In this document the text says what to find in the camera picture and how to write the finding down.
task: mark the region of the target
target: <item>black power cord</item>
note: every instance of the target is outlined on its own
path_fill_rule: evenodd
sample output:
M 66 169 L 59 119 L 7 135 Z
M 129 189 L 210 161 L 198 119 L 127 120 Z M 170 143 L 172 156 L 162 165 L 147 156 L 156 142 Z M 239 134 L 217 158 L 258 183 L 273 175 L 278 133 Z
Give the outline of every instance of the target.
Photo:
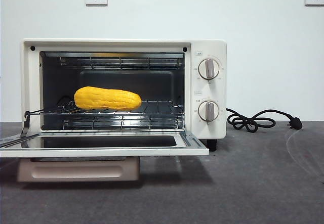
M 281 112 L 281 111 L 278 111 L 275 109 L 263 110 L 251 118 L 241 115 L 232 109 L 226 109 L 226 110 L 232 113 L 231 115 L 229 115 L 227 117 L 227 122 L 229 124 L 233 125 L 234 129 L 242 129 L 243 127 L 245 127 L 247 129 L 247 131 L 251 132 L 251 133 L 255 133 L 259 127 L 272 128 L 275 126 L 274 119 L 266 118 L 266 117 L 258 117 L 261 114 L 268 113 L 268 112 L 278 113 L 278 114 L 282 114 L 282 115 L 286 116 L 290 120 L 289 121 L 290 127 L 293 129 L 301 129 L 303 127 L 303 124 L 299 118 L 293 117 L 290 114 L 287 114 L 285 112 Z M 258 120 L 268 121 L 268 122 L 271 122 L 271 124 L 260 124 L 257 122 Z

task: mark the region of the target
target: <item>table surface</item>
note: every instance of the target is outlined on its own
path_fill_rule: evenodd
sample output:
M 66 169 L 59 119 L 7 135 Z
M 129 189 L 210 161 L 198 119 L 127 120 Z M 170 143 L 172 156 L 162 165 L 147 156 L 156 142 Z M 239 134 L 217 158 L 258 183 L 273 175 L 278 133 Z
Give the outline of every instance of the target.
M 1 123 L 1 137 L 21 124 Z M 1 224 L 324 223 L 324 122 L 228 126 L 200 157 L 141 157 L 136 182 L 17 183 L 1 159 Z

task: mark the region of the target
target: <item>yellow corn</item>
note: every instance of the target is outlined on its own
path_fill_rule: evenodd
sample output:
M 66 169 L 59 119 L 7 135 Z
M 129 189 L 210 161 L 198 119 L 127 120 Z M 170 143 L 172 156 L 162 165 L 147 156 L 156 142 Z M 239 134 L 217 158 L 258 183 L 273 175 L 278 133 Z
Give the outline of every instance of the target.
M 138 94 L 118 90 L 85 86 L 74 94 L 77 107 L 82 109 L 113 109 L 134 110 L 141 106 L 142 100 Z

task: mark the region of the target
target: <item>oven door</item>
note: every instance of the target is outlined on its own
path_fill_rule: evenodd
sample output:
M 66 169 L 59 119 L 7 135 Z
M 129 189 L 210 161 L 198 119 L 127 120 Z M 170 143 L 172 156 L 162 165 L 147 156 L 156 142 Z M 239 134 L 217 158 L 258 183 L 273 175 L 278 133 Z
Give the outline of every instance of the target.
M 1 139 L 0 156 L 38 157 L 128 157 L 208 155 L 195 136 L 170 132 L 80 132 L 40 133 Z

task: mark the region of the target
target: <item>oven control knob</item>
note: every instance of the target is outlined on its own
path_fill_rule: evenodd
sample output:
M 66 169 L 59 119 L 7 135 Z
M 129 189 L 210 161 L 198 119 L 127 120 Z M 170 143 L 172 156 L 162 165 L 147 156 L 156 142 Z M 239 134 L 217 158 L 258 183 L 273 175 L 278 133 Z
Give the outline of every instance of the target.
M 218 106 L 212 101 L 205 101 L 199 105 L 198 114 L 204 121 L 211 122 L 218 116 Z
M 198 72 L 203 79 L 211 80 L 218 75 L 218 63 L 212 58 L 207 58 L 200 62 Z

